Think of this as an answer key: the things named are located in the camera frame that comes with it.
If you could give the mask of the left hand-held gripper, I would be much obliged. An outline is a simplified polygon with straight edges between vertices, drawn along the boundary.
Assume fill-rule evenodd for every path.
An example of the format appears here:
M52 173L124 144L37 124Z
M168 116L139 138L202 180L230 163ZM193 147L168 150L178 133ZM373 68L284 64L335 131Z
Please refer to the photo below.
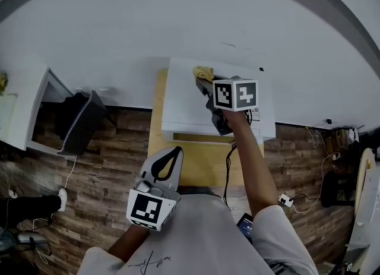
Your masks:
M176 146L162 149L145 160L140 170L142 179L129 191L126 218L132 224L162 230L181 200L176 190L183 157L182 147Z

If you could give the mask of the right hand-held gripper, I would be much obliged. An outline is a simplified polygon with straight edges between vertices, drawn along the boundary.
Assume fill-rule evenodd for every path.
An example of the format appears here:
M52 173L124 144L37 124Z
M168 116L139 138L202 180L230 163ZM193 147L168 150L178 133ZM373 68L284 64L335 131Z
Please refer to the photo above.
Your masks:
M203 96L208 97L206 108L211 112L211 121L221 136L232 133L224 111L243 112L249 124L253 121L253 110L258 106L258 82L214 75L213 81L196 78L195 84Z

